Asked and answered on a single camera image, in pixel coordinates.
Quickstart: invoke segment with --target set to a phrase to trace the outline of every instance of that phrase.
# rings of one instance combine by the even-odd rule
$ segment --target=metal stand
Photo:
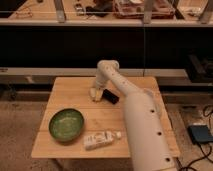
[[[66,15],[64,12],[64,6],[62,0],[54,0],[56,15],[59,23],[64,23],[66,21]]]
[[[152,9],[154,0],[145,0],[143,23],[149,24],[152,20]]]
[[[58,171],[64,171],[63,166],[59,163],[57,159],[51,159],[51,161],[57,167]]]

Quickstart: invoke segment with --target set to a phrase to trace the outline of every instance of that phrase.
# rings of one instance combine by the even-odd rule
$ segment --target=wooden table
[[[128,77],[136,85],[149,88],[155,92],[161,110],[161,122],[165,131],[172,156],[178,157],[178,149],[167,112],[153,77]],[[106,100],[93,102],[89,96],[89,89],[94,77],[58,77],[55,80],[40,129],[32,150],[33,158],[128,158],[130,157],[125,125],[122,114],[124,96],[111,84],[107,89],[120,97],[117,104],[113,105]],[[85,118],[85,128],[80,137],[68,145],[56,142],[49,134],[48,124],[51,117],[64,108],[75,108]],[[86,151],[83,147],[83,137],[96,131],[121,131],[122,139],[110,146]]]

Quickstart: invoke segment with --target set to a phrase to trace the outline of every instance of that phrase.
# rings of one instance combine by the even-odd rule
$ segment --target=green bowl
[[[76,109],[63,109],[50,120],[49,132],[60,142],[68,142],[80,135],[84,125],[81,112]]]

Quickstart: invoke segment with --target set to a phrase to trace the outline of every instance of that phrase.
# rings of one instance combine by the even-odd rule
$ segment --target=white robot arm
[[[111,80],[126,97],[124,119],[134,170],[176,170],[152,93],[128,81],[118,69],[117,61],[100,61],[93,87],[104,89]]]

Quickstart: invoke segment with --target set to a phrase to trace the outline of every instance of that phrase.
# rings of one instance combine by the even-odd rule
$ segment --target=black cable
[[[212,153],[212,146],[209,146],[209,152],[207,154],[204,153],[203,149],[201,150],[202,153],[203,153],[203,156],[200,157],[200,158],[197,158],[195,160],[192,160],[186,167],[182,167],[179,169],[179,171],[188,171],[189,169],[193,170],[193,171],[197,171],[195,168],[191,167],[191,165],[193,165],[194,163],[200,161],[200,160],[203,160],[203,159],[208,159],[209,156],[211,155]]]
[[[205,156],[206,153],[203,151],[203,148],[202,146],[199,146],[201,152],[203,153],[203,155]],[[209,156],[206,157],[206,159],[210,162],[210,163],[213,163],[213,160],[209,158]]]
[[[212,128],[212,125],[211,125],[211,117],[212,117],[212,115],[213,115],[213,105],[205,106],[203,108],[203,116],[204,117],[209,117],[208,119],[209,119],[209,129],[210,129],[210,131],[211,131],[211,128]]]
[[[182,168],[183,165],[182,165],[182,163],[180,162],[179,158],[177,158],[176,160],[177,160],[178,168]]]

